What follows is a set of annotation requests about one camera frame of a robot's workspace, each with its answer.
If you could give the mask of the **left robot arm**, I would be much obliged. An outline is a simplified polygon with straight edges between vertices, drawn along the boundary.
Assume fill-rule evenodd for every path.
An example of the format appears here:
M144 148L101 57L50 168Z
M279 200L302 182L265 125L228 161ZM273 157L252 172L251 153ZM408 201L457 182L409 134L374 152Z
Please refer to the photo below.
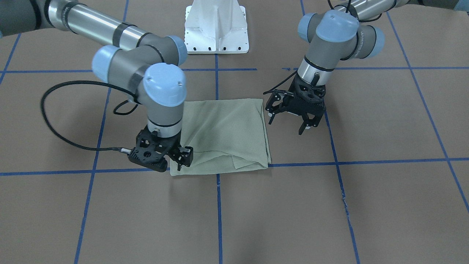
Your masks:
M273 122L276 115L288 112L303 122L299 134L317 127L326 112L326 83L339 61L369 58L385 45L382 30L370 25L382 14L407 4L468 12L467 0L349 0L330 5L325 13L307 13L298 24L298 35L309 43L288 90L275 86L265 110Z

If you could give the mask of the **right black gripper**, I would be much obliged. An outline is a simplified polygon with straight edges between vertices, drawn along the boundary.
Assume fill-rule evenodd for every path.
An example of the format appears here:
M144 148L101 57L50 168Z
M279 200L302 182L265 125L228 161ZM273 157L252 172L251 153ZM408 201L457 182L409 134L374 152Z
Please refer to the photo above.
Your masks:
M178 164L178 172L183 166L190 167L194 158L194 148L191 146L182 147L180 140L181 131L171 137L163 137L161 132L158 132L158 152L175 161Z

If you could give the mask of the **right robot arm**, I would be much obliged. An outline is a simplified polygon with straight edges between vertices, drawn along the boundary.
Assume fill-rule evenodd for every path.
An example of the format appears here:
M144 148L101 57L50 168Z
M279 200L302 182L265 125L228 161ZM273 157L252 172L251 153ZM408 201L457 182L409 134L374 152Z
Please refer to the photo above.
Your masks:
M56 28L87 37L102 45L92 60L99 81L69 81L49 88L42 96L41 114L48 128L70 145L90 151L117 151L140 166L165 172L169 157L190 167L194 149L180 144L186 77L180 66L187 49L177 36L159 37L136 25L104 14L77 0L2 0L1 36ZM129 103L146 107L147 124L132 149L92 148L60 135L50 124L45 100L68 85L99 85L124 92Z

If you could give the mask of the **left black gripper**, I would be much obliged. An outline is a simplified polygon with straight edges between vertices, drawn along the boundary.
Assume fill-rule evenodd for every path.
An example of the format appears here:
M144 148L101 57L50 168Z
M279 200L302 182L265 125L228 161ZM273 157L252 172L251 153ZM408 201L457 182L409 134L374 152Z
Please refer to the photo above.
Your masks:
M325 85L312 86L302 79L294 79L288 91L266 91L265 95L271 94L265 107L270 117L268 124L272 124L277 114L288 111L303 119L299 135L310 127L317 127L326 111L325 93Z

